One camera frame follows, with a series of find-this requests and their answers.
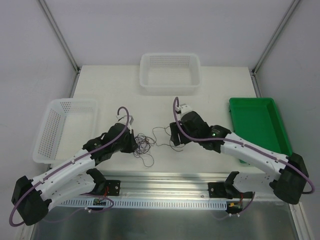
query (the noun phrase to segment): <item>metal pole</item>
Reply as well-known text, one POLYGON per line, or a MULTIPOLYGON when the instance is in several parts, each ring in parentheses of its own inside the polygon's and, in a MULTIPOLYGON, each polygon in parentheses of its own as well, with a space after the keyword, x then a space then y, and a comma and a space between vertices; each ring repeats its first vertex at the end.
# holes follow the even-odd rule
POLYGON ((71 51, 70 51, 70 49, 64 39, 64 36, 62 35, 52 13, 50 12, 50 9, 49 9, 46 1, 45 0, 37 0, 37 1, 40 4, 46 18, 48 19, 55 35, 57 36, 59 42, 61 43, 61 45, 64 49, 64 52, 67 55, 71 65, 73 66, 74 70, 78 72, 80 68, 79 68, 78 64, 76 63, 76 60, 75 60, 74 56, 72 55, 72 53, 71 53, 71 51))
POLYGON ((270 50, 272 49, 272 47, 274 46, 276 40, 279 38, 280 33, 282 32, 282 30, 284 29, 284 27, 287 25, 290 17, 292 16, 292 14, 295 12, 295 10, 297 9, 298 4, 301 2, 302 0, 293 0, 290 7, 288 8, 288 10, 286 11, 286 13, 284 14, 283 18, 281 19, 278 27, 276 28, 276 30, 274 31, 270 41, 268 42, 268 44, 266 45, 258 63, 255 65, 254 69, 253 69, 253 75, 255 76, 258 72, 258 70, 260 69, 262 63, 264 62, 264 60, 266 59, 268 53, 270 52, 270 50))

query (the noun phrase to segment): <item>black bracket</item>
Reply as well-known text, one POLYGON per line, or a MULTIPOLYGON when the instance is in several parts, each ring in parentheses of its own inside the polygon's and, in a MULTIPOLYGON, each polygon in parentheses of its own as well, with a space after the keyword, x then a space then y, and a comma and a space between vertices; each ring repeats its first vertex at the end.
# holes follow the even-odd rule
MULTIPOLYGON (((208 191, 209 191, 209 198, 211 199, 220 199, 220 198, 240 199, 241 198, 241 192, 237 190, 233 191, 233 194, 227 193, 224 182, 209 182, 208 191)), ((243 192, 242 194, 244 199, 251 199, 253 196, 252 191, 243 192)))
POLYGON ((119 196, 120 195, 121 181, 119 180, 106 180, 105 188, 107 189, 106 196, 119 196))

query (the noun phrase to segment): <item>gray floor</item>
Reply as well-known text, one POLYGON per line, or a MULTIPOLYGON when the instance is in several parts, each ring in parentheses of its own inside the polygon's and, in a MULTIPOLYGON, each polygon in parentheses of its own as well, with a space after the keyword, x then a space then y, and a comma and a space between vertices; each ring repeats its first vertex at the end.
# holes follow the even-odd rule
MULTIPOLYGON (((59 220, 76 208, 56 207, 47 220, 59 220)), ((240 217, 216 220, 225 212, 206 210, 121 209, 89 214, 35 228, 33 240, 296 240, 289 206, 254 202, 240 217)))

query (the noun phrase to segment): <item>cable clip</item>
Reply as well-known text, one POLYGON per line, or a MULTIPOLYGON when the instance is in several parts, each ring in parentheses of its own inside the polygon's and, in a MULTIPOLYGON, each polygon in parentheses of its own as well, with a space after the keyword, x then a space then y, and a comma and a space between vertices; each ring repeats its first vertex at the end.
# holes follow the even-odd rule
POLYGON ((85 207, 84 210, 88 210, 88 213, 91 213, 91 209, 88 209, 87 207, 85 207))

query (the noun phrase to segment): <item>white table surface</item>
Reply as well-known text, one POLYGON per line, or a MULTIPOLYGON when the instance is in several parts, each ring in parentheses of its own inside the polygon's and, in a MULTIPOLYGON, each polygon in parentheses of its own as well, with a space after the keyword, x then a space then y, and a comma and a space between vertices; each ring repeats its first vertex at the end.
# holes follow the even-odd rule
MULTIPOLYGON (((209 125, 221 125, 233 130, 229 99, 256 97, 248 68, 201 67, 201 70, 202 86, 194 95, 180 96, 180 103, 192 106, 209 125)), ((138 65, 85 65, 74 93, 74 98, 93 98, 98 101, 96 136, 108 131, 116 123, 117 109, 125 106, 133 115, 135 134, 144 133, 153 137, 152 128, 167 127, 174 121, 174 97, 147 95, 139 85, 138 65)), ((169 142, 170 137, 162 129, 156 129, 155 134, 158 144, 169 142)), ((204 150, 196 143, 189 143, 182 152, 175 152, 169 146, 153 146, 149 153, 155 161, 150 168, 145 167, 142 160, 133 154, 120 152, 97 168, 108 172, 181 174, 260 172, 255 167, 244 166, 234 157, 204 150)), ((152 163, 149 156, 144 156, 144 159, 146 165, 152 163)))

